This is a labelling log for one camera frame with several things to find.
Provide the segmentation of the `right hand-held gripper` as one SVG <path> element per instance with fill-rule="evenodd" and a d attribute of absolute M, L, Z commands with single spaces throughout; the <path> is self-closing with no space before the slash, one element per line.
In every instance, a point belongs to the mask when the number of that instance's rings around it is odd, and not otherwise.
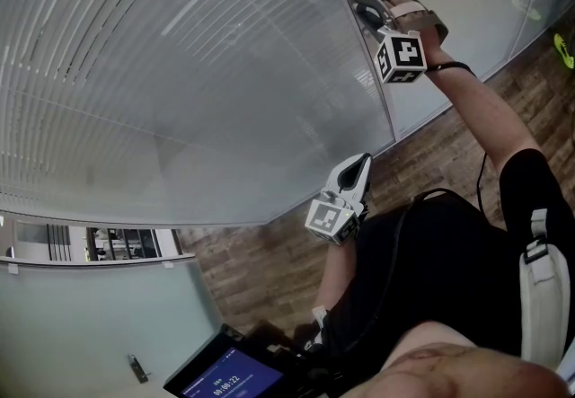
<path fill-rule="evenodd" d="M 424 5 L 423 7 L 429 13 L 428 21 L 436 24 L 440 39 L 443 41 L 448 35 L 446 25 L 434 11 Z M 385 0 L 355 0 L 354 9 L 363 28 L 378 38 L 379 47 L 375 63 L 383 84 L 413 83 L 427 71 L 420 33 L 399 27 L 395 15 L 385 4 Z M 382 20 L 375 13 L 383 13 Z"/>

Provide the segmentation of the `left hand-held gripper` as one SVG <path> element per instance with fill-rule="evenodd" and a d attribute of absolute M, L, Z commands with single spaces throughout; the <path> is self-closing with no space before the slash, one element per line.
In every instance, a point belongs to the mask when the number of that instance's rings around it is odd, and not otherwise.
<path fill-rule="evenodd" d="M 355 238 L 367 215 L 363 201 L 370 187 L 371 168 L 370 153 L 353 155 L 336 165 L 328 176 L 327 190 L 310 204 L 305 228 L 336 245 Z"/>

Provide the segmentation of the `person's right hand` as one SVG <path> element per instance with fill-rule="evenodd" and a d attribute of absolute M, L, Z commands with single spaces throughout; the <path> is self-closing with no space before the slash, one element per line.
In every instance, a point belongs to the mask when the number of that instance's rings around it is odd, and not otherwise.
<path fill-rule="evenodd" d="M 418 31 L 429 66 L 449 59 L 441 47 L 441 39 L 436 24 L 428 21 L 429 13 L 419 2 L 413 0 L 385 0 L 395 15 L 398 26 L 406 31 Z"/>

